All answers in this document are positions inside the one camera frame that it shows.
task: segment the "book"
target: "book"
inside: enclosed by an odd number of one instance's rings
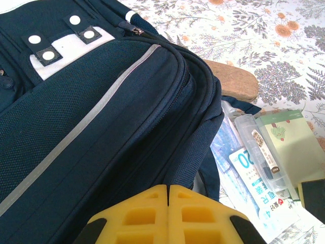
[[[264,115],[256,119],[272,154],[277,154],[293,187],[325,178],[325,152],[299,110]],[[293,200],[299,197],[290,191]]]
[[[325,179],[298,184],[302,206],[325,223]]]

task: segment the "label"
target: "label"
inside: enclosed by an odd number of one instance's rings
[[[254,163],[250,160],[250,155],[246,148],[244,147],[229,155],[229,159],[259,208],[263,209],[264,217],[266,219],[271,218],[272,212],[277,210],[283,201],[265,185]]]
[[[268,163],[270,170],[273,174],[280,172],[279,166],[276,164],[268,146],[266,145],[263,137],[260,135],[257,130],[252,131],[252,135],[256,143],[258,144],[259,149],[261,150],[261,153],[263,154],[263,157],[265,158],[266,162]]]
[[[10,12],[14,9],[17,9],[18,7],[27,4],[29,2],[33,2],[36,0],[11,0],[11,1],[2,1],[1,2],[1,9],[0,14],[4,14],[7,12]]]

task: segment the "black corner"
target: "black corner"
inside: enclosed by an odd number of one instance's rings
[[[239,216],[231,216],[230,221],[244,244],[267,244],[251,222]]]
[[[73,244],[95,244],[107,220],[98,219],[85,226]]]

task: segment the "black object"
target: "black object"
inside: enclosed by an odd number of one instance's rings
[[[87,224],[73,244],[95,244],[106,222],[106,219],[98,219]]]
[[[325,179],[302,182],[301,186],[299,195],[304,208],[325,223]]]
[[[41,41],[39,43],[33,44],[29,41],[29,38],[31,36],[38,36],[41,38]],[[56,49],[51,45],[47,38],[39,31],[30,32],[28,36],[22,36],[21,38],[25,42],[25,44],[31,49],[36,58],[44,66],[50,65],[62,58],[60,53],[56,51]],[[45,52],[52,52],[54,54],[53,58],[51,58],[50,60],[46,60],[45,58],[43,58],[43,54]]]
[[[267,244],[251,222],[239,216],[231,216],[230,221],[244,244]]]

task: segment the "plastic container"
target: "plastic container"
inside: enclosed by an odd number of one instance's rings
[[[288,176],[278,157],[268,149],[253,115],[246,114],[237,117],[235,125],[267,187],[275,193],[287,189],[290,184]]]

